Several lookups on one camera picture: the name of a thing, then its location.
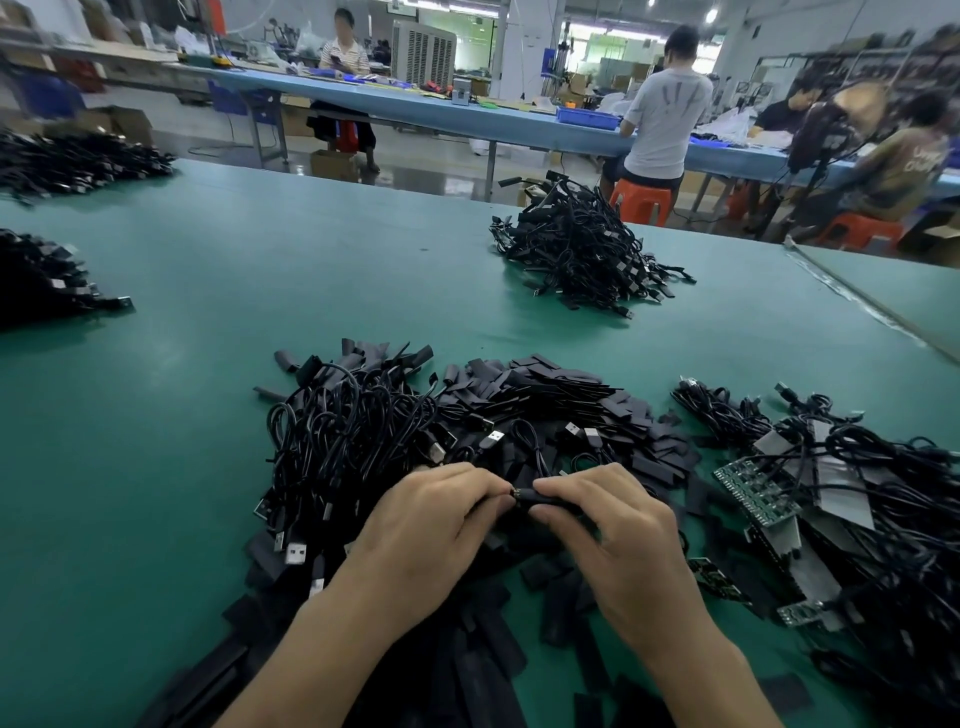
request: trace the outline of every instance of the woman in striped shirt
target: woman in striped shirt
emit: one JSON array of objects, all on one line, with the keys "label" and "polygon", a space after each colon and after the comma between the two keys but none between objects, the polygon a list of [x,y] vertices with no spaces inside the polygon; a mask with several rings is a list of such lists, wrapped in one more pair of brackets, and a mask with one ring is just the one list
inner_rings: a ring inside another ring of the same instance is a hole
[{"label": "woman in striped shirt", "polygon": [[[367,52],[353,37],[353,13],[346,8],[337,8],[337,12],[333,14],[333,24],[337,29],[337,37],[324,46],[320,54],[320,68],[333,68],[336,71],[351,73],[354,76],[369,74],[370,61],[367,59]],[[344,109],[323,101],[315,101],[310,105],[310,108],[359,115],[357,111]],[[311,119],[311,122],[313,135],[325,141],[330,150],[336,149],[336,120],[325,116],[317,116]],[[375,174],[380,171],[376,162],[373,161],[376,136],[373,135],[370,124],[359,121],[355,123],[360,151],[367,155],[367,168]]]}]

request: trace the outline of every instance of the air conditioner unit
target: air conditioner unit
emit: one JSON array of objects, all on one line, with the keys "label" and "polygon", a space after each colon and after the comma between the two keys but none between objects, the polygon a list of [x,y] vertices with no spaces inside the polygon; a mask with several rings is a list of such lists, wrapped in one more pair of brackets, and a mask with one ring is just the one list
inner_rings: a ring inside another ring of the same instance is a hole
[{"label": "air conditioner unit", "polygon": [[457,35],[406,20],[394,21],[393,57],[390,74],[408,84],[453,83],[453,59]]}]

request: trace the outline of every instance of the black shirt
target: black shirt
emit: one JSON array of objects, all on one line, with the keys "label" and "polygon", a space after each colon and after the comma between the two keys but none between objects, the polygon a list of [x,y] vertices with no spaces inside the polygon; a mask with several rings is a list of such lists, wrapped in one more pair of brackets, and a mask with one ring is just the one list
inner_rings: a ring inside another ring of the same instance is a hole
[{"label": "black shirt", "polygon": [[777,101],[760,112],[754,122],[766,132],[790,132],[797,133],[797,130],[804,123],[806,109],[803,111],[794,111],[785,101]]}]

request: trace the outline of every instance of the green tabletop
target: green tabletop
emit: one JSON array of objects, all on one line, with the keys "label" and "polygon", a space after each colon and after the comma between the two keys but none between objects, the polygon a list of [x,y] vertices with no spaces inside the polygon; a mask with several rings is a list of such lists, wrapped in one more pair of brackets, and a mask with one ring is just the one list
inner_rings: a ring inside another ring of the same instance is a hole
[{"label": "green tabletop", "polygon": [[[671,406],[679,376],[738,395],[824,392],[891,437],[960,449],[960,378],[929,349],[836,296],[784,251],[644,229],[695,286],[632,321],[534,298],[492,251],[492,206],[182,161],[137,182],[0,221],[79,247],[133,313],[0,334],[0,705],[5,728],[123,726],[177,667],[227,632],[241,549],[272,448],[256,384],[291,383],[272,353],[331,357],[346,336],[433,346],[435,363],[541,352]],[[687,531],[694,546],[698,525]],[[572,650],[538,643],[540,597],[508,576],[531,656],[516,680],[531,728],[572,726]],[[711,600],[756,673],[800,674],[816,708],[792,727],[865,724],[817,675],[801,636]],[[608,670],[640,670],[594,617]]]},{"label": "green tabletop", "polygon": [[850,289],[960,358],[960,271],[940,265],[804,247],[804,253]]}]

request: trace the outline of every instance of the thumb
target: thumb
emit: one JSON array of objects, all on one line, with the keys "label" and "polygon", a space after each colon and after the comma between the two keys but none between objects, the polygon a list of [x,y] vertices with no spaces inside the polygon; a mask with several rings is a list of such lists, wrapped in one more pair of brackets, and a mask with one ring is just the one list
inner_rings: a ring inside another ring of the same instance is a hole
[{"label": "thumb", "polygon": [[514,504],[514,499],[510,496],[487,498],[467,516],[453,545],[464,570],[472,563],[496,520],[513,508]]},{"label": "thumb", "polygon": [[563,508],[535,505],[530,517],[546,525],[560,539],[588,579],[600,566],[600,546],[588,531]]}]

